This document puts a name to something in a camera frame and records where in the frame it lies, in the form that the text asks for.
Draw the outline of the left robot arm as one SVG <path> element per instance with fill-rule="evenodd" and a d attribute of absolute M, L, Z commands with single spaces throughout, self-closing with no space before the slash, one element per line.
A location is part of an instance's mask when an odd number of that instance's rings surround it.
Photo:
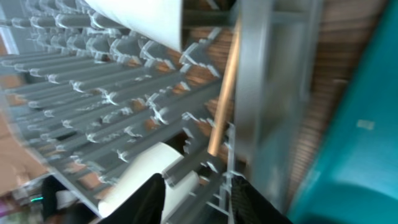
<path fill-rule="evenodd" d="M 291 223 L 291 221 L 263 197 L 244 177 L 232 180 L 231 203 L 235 223 Z M 96 215 L 83 203 L 60 209 L 57 194 L 65 191 L 56 178 L 49 176 L 42 182 L 42 216 L 44 223 L 91 223 Z M 199 206 L 204 203 L 189 200 L 169 217 L 166 212 L 166 186 L 160 174 L 154 174 L 133 193 L 115 212 L 100 223 L 222 223 L 215 213 Z"/>

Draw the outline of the white cup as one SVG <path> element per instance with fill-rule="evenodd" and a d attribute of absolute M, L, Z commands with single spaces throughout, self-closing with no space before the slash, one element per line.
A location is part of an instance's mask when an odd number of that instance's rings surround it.
<path fill-rule="evenodd" d="M 134 193 L 142 187 L 154 174 L 161 174 L 167 168 L 177 164 L 183 156 L 169 145 L 159 142 L 144 152 L 140 153 L 130 163 L 122 174 L 118 183 L 101 199 L 98 204 L 99 215 L 106 218 L 116 210 Z M 190 196 L 199 183 L 199 177 L 194 172 L 189 172 L 173 187 L 165 187 L 165 207 L 162 212 L 161 222 L 165 223 L 185 199 Z"/>

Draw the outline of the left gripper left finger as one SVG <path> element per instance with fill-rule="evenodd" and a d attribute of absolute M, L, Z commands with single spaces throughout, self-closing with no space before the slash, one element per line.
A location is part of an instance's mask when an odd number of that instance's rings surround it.
<path fill-rule="evenodd" d="M 165 203 L 165 182 L 154 174 L 114 213 L 99 224 L 160 224 Z"/>

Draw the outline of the wooden chopstick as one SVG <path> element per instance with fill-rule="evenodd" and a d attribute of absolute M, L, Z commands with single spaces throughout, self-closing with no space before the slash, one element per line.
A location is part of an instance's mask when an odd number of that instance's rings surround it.
<path fill-rule="evenodd" d="M 229 101 L 234 89 L 236 81 L 236 73 L 238 69 L 239 48 L 241 38 L 241 16 L 238 17 L 229 50 L 228 60 L 224 71 L 223 82 L 221 86 L 218 104 L 215 113 L 215 126 L 211 131 L 210 141 L 208 145 L 208 153 L 214 157 L 218 155 L 221 140 L 224 133 L 224 123 L 228 112 Z"/>

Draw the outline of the grey-green bowl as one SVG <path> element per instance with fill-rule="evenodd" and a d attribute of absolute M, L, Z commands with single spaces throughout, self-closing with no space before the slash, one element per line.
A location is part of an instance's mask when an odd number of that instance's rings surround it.
<path fill-rule="evenodd" d="M 183 50 L 183 0 L 86 0 L 101 15 L 174 51 Z"/>

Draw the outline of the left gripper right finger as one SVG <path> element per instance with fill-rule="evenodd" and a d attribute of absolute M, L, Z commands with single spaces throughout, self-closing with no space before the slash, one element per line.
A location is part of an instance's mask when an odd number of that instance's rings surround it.
<path fill-rule="evenodd" d="M 245 178 L 234 176 L 231 183 L 231 202 L 236 224 L 292 224 Z"/>

